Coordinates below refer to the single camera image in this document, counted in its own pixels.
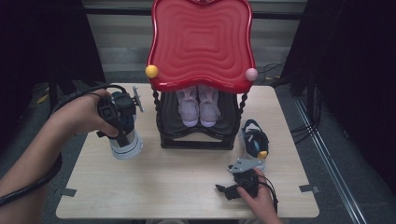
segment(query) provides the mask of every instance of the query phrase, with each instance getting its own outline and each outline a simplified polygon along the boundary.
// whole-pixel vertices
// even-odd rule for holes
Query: wooden table
[[[135,85],[141,95],[146,111],[137,110],[135,127],[143,149],[119,161],[107,138],[89,133],[67,184],[77,192],[62,197],[59,218],[254,218],[242,199],[228,201],[215,187],[234,184],[227,166],[243,154],[237,137],[233,150],[162,149],[150,85],[120,85],[131,94]],[[299,189],[309,183],[274,89],[251,88],[242,123],[247,119],[257,120],[270,141],[265,174],[275,186],[279,216],[316,217],[313,193]]]

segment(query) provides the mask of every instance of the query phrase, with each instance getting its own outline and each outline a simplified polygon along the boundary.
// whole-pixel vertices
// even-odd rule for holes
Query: sneaker
[[[197,88],[188,87],[181,91],[176,91],[178,99],[178,113],[187,127],[195,126],[198,123],[199,109],[197,102]]]
[[[264,169],[264,159],[268,156],[268,137],[254,119],[248,119],[241,128],[239,140],[245,146],[245,158],[260,161],[260,170]]]
[[[218,108],[219,91],[206,85],[198,86],[198,95],[200,99],[199,111],[200,121],[205,127],[212,127],[216,124],[220,116]]]

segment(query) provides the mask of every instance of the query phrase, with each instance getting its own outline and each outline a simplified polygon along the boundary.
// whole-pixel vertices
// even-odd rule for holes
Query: forearm
[[[63,125],[50,119],[37,134],[20,159],[0,180],[0,196],[24,188],[41,179],[52,168],[70,136],[59,130]],[[0,207],[1,223],[32,223],[39,221],[45,201],[46,188],[33,191],[15,202]]]

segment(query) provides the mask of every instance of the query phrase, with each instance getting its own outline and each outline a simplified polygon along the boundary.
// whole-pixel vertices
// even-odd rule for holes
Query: concentric groove pattern
[[[254,67],[249,32],[251,11],[243,0],[200,5],[159,0],[153,11],[155,39],[148,64],[158,91],[208,84],[222,91],[248,92],[245,72]]]

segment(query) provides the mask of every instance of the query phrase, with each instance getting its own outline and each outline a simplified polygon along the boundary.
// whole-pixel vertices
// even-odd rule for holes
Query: yellow object
[[[158,76],[158,68],[155,65],[149,65],[146,67],[146,76],[149,78],[155,78]]]
[[[268,155],[267,151],[261,151],[259,152],[259,155],[257,155],[257,159],[265,159]]]

